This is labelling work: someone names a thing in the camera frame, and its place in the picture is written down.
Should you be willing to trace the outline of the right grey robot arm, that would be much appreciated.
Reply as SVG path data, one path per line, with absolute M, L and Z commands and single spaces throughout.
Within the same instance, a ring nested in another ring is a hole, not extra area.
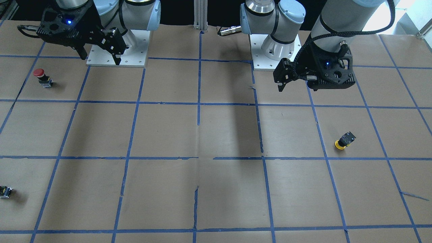
M 159 0 L 51 0 L 38 27 L 46 43 L 71 47 L 88 66 L 145 67 Z

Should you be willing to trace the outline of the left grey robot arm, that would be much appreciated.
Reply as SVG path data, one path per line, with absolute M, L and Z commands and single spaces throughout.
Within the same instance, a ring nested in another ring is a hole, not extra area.
M 306 10 L 296 0 L 247 0 L 240 7 L 239 26 L 219 29 L 218 35 L 265 34 L 261 46 L 265 56 L 278 61 L 273 71 L 278 90 L 298 79 L 313 91 L 347 89 L 357 79 L 352 69 L 350 43 L 357 35 L 377 34 L 395 23 L 395 3 L 388 0 L 390 23 L 365 32 L 364 26 L 382 4 L 381 0 L 328 0 L 309 36 L 296 55 L 295 40 L 304 23 Z

